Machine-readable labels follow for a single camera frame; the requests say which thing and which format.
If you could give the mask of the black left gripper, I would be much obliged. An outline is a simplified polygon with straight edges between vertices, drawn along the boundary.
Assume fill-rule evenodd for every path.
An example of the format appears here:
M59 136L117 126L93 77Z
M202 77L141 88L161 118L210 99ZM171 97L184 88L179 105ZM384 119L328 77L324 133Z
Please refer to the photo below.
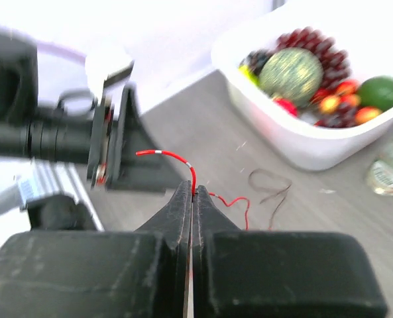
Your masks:
M123 88L114 123L111 98L94 99L91 108L92 120L53 110L51 118L32 117L21 124L0 121L0 156L85 164L87 179L96 186L106 182L108 147L109 190L164 193L178 187L183 177L167 158L136 155L158 146L139 117L133 84Z

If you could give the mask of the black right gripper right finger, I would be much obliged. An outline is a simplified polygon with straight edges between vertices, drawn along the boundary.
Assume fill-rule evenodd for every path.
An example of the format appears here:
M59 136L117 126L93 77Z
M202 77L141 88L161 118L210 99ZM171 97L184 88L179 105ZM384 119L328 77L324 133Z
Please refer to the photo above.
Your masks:
M196 317L385 317L359 241L335 232L246 231L199 186L193 204Z

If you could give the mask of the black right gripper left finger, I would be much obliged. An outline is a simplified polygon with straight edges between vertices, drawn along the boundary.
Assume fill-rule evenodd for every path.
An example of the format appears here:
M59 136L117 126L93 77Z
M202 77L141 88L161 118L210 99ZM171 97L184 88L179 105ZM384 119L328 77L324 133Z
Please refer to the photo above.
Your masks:
M29 231L0 248L0 317L185 317L192 191L133 232Z

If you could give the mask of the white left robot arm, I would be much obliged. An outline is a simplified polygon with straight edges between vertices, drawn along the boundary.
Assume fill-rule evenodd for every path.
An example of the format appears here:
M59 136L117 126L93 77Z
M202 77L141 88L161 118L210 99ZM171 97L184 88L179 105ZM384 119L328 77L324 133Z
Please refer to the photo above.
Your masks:
M0 32L0 156L85 164L87 179L108 190L164 193L181 175L163 158L140 159L139 150L155 148L139 117L135 87L126 83L121 105L93 97L93 117L67 114L63 94L54 108L38 105L37 46Z

